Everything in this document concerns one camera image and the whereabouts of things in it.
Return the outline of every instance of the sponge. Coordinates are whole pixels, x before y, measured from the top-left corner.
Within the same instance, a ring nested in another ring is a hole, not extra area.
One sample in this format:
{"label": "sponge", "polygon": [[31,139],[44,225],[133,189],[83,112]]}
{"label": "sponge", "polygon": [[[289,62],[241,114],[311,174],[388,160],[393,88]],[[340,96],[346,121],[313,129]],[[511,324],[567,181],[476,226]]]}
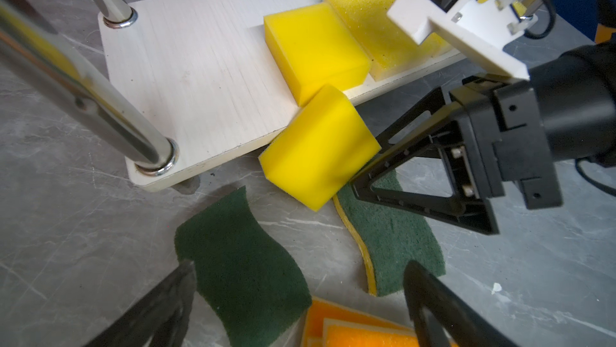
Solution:
{"label": "sponge", "polygon": [[387,17],[394,0],[324,0],[343,19],[351,34],[372,60],[370,75],[379,81],[425,63],[451,49],[431,34],[421,45]]}
{"label": "sponge", "polygon": [[[376,187],[402,190],[396,172],[389,172]],[[358,200],[344,186],[334,205],[364,258],[368,293],[385,296],[402,289],[404,268],[419,261],[431,274],[445,274],[445,260],[426,219],[415,213]]]}
{"label": "sponge", "polygon": [[323,322],[323,347],[419,347],[413,331],[366,326],[326,319]]}
{"label": "sponge", "polygon": [[408,327],[401,326],[389,320],[381,319],[380,317],[344,307],[318,297],[312,297],[312,306],[308,310],[308,313],[306,313],[304,334],[302,335],[300,347],[311,347],[312,343],[316,344],[317,342],[321,342],[320,338],[323,336],[323,321],[328,318],[367,324],[369,326],[393,328],[396,330],[410,330]]}
{"label": "sponge", "polygon": [[361,85],[370,60],[329,4],[270,14],[266,43],[297,105],[326,83],[340,90]]}
{"label": "sponge", "polygon": [[326,85],[259,161],[270,182],[317,211],[380,148],[349,99]]}
{"label": "sponge", "polygon": [[311,305],[295,260],[252,216],[246,187],[177,228],[175,252],[195,262],[197,291],[233,347],[267,347]]}

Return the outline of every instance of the white wooden board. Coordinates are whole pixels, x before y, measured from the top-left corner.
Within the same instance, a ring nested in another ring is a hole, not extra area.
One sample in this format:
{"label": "white wooden board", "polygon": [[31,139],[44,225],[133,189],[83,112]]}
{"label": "white wooden board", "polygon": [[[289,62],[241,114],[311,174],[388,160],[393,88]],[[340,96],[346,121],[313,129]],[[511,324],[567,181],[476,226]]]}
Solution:
{"label": "white wooden board", "polygon": [[[125,29],[102,23],[112,84],[165,136],[179,145],[166,174],[133,183],[157,191],[219,166],[273,140],[298,107],[264,39],[263,16],[321,0],[144,0]],[[345,94],[355,105],[451,65],[458,51]]]}

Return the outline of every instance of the white plastic mount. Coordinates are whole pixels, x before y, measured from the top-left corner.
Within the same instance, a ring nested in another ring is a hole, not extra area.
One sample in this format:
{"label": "white plastic mount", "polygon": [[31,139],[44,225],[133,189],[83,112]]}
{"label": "white plastic mount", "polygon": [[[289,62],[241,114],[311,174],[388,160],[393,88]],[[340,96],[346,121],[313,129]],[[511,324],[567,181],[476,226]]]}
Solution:
{"label": "white plastic mount", "polygon": [[503,51],[533,20],[520,21],[514,0],[458,0],[444,12],[431,0],[396,0],[388,17],[417,44],[435,32],[490,74],[529,79],[528,68]]}

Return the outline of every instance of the orange sponge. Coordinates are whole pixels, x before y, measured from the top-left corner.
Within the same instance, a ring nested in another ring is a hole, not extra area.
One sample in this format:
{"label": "orange sponge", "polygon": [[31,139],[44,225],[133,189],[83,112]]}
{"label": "orange sponge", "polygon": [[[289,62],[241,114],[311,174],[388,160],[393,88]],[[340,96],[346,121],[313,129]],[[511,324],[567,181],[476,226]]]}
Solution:
{"label": "orange sponge", "polygon": [[320,338],[323,336],[323,321],[326,318],[340,319],[348,322],[366,324],[369,326],[393,328],[410,332],[410,328],[389,320],[381,319],[365,312],[337,305],[327,300],[312,297],[312,306],[308,309],[304,324],[301,347],[319,347]]}
{"label": "orange sponge", "polygon": [[323,347],[419,347],[410,330],[392,330],[326,319],[323,322]]}

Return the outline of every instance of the yellow sponge edge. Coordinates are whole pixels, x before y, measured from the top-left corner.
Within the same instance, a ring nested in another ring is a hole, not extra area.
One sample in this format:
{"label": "yellow sponge edge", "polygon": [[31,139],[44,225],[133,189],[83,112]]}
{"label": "yellow sponge edge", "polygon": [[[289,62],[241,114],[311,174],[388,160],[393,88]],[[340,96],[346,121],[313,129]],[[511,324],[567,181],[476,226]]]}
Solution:
{"label": "yellow sponge edge", "polygon": [[368,251],[368,247],[364,240],[357,232],[357,229],[350,222],[346,213],[344,213],[344,208],[340,205],[340,200],[338,200],[338,195],[334,195],[334,207],[336,208],[336,212],[342,219],[344,226],[349,230],[350,235],[353,237],[357,246],[359,247],[359,252],[362,254],[362,259],[364,259],[364,266],[366,268],[366,277],[368,278],[368,293],[372,296],[377,295],[376,291],[376,276],[374,276],[374,265],[372,264],[372,259],[370,258],[370,252]]}
{"label": "yellow sponge edge", "polygon": [[265,16],[266,44],[297,105],[325,84],[347,90],[361,85],[370,60],[329,4]]}
{"label": "yellow sponge edge", "polygon": [[451,45],[436,34],[419,46],[414,43],[387,17],[394,0],[324,1],[332,5],[368,53],[372,61],[370,75],[375,81],[420,66],[451,49]]}
{"label": "yellow sponge edge", "polygon": [[317,211],[380,149],[349,99],[326,85],[259,161],[270,182]]}

